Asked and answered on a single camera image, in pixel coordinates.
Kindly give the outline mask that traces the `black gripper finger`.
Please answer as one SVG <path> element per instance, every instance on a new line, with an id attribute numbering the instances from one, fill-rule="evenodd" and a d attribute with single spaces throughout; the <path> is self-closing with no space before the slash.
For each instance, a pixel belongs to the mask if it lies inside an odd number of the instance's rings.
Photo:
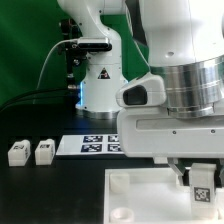
<path id="1" fill-rule="evenodd" d="M 185 166 L 178 158 L 169 158 L 168 159 L 168 165 L 169 167 L 176 173 L 178 177 L 179 184 L 183 184 L 183 177 L 186 171 Z"/>
<path id="2" fill-rule="evenodd" d="M 224 158 L 219 159 L 219 181 L 219 186 L 224 187 Z"/>

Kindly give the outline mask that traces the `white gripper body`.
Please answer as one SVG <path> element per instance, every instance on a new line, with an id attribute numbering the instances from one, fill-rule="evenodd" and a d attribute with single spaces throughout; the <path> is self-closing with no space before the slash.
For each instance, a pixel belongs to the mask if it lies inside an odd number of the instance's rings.
<path id="1" fill-rule="evenodd" d="M 119 112 L 117 131 L 128 157 L 224 158 L 224 116 L 175 119 L 151 108 Z"/>

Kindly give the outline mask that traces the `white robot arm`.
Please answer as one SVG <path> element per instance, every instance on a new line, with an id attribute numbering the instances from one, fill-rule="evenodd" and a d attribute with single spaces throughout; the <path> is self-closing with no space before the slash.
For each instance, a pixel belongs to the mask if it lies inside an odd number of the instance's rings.
<path id="1" fill-rule="evenodd" d="M 167 163 L 224 160 L 224 0 L 57 0 L 79 26 L 87 53 L 80 114 L 113 118 L 122 151 Z M 126 80 L 121 38 L 103 24 L 126 15 L 149 49 L 145 74 Z"/>

